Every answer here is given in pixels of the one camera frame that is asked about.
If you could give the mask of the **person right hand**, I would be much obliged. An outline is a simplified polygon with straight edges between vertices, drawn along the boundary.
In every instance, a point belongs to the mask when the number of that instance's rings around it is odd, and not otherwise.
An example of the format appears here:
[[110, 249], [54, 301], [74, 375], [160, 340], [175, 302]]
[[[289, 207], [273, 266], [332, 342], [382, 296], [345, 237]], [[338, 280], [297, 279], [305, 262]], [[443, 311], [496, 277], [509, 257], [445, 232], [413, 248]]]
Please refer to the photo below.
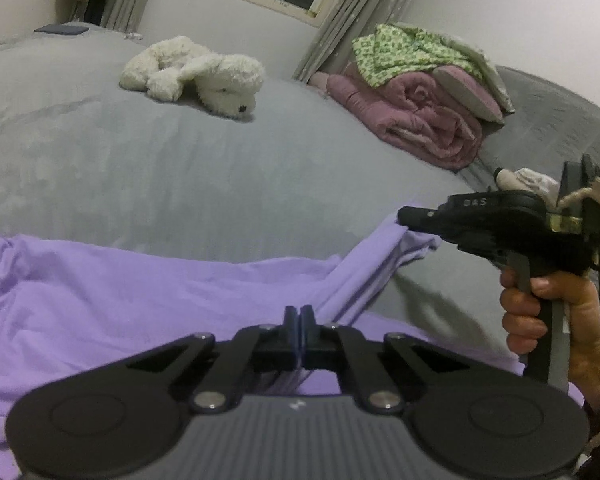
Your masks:
[[569, 307], [569, 381], [592, 411], [600, 412], [600, 297], [594, 283], [566, 272], [532, 278], [528, 294], [517, 288], [518, 276], [511, 268], [501, 270], [504, 309], [502, 326], [510, 351], [525, 356], [535, 349], [547, 327], [540, 320], [540, 301], [562, 300]]

